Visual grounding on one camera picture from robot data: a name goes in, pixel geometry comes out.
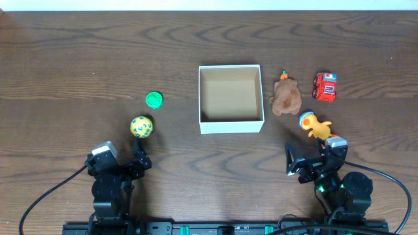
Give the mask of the yellow ball with blue letters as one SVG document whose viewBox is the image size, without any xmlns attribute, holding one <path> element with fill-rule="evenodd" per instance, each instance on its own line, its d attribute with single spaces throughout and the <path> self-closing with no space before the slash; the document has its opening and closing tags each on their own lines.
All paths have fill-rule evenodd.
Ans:
<svg viewBox="0 0 418 235">
<path fill-rule="evenodd" d="M 130 123 L 131 133 L 138 138 L 146 138 L 153 133 L 153 123 L 150 118 L 138 116 Z"/>
</svg>

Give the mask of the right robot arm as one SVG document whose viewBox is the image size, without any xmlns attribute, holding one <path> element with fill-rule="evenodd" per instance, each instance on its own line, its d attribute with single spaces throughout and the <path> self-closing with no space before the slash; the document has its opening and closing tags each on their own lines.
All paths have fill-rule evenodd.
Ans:
<svg viewBox="0 0 418 235">
<path fill-rule="evenodd" d="M 299 174 L 301 184 L 314 184 L 330 211 L 328 224 L 362 225 L 372 202 L 373 184 L 360 172 L 349 172 L 343 178 L 339 177 L 338 171 L 345 164 L 347 151 L 347 140 L 339 136 L 326 140 L 318 138 L 315 147 L 306 149 L 288 142 L 285 144 L 286 172 L 289 176 Z"/>
</svg>

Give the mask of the brown plush capybara toy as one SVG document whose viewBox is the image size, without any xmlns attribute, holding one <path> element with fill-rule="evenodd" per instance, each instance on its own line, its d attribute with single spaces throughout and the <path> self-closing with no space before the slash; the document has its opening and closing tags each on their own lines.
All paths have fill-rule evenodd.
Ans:
<svg viewBox="0 0 418 235">
<path fill-rule="evenodd" d="M 302 98 L 297 84 L 285 71 L 280 75 L 280 80 L 274 83 L 274 95 L 269 98 L 269 103 L 275 115 L 299 113 Z"/>
</svg>

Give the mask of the green round toy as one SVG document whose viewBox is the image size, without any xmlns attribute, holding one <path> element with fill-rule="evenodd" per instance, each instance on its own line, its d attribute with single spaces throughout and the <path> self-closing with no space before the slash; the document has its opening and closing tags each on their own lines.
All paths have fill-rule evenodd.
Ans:
<svg viewBox="0 0 418 235">
<path fill-rule="evenodd" d="M 146 104 L 152 109 L 159 109 L 163 105 L 163 95 L 158 91 L 151 91 L 146 95 Z"/>
</svg>

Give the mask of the red toy fire truck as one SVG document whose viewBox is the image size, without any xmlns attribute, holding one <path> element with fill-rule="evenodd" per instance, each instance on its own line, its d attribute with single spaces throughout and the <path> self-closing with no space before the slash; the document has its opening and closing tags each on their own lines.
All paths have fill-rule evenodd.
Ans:
<svg viewBox="0 0 418 235">
<path fill-rule="evenodd" d="M 313 80 L 312 97 L 318 101 L 334 102 L 336 99 L 336 84 L 336 74 L 329 72 L 317 73 Z"/>
</svg>

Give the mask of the yellow rubber duck toy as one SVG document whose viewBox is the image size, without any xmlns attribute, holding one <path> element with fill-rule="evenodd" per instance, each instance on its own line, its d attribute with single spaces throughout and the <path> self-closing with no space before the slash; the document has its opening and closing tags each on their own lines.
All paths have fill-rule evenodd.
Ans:
<svg viewBox="0 0 418 235">
<path fill-rule="evenodd" d="M 305 112 L 299 117 L 299 125 L 307 131 L 308 136 L 326 140 L 331 137 L 336 137 L 337 134 L 332 134 L 330 125 L 331 121 L 319 122 L 317 116 L 313 112 Z"/>
</svg>

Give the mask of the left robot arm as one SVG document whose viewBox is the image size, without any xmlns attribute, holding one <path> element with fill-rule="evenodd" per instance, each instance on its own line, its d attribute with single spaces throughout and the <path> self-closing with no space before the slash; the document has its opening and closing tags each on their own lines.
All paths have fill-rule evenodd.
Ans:
<svg viewBox="0 0 418 235">
<path fill-rule="evenodd" d="M 144 176 L 152 167 L 140 138 L 136 138 L 131 155 L 133 160 L 119 164 L 118 152 L 110 141 L 99 144 L 87 156 L 85 166 L 95 178 L 91 192 L 98 220 L 125 219 L 129 213 L 133 192 L 132 181 Z"/>
</svg>

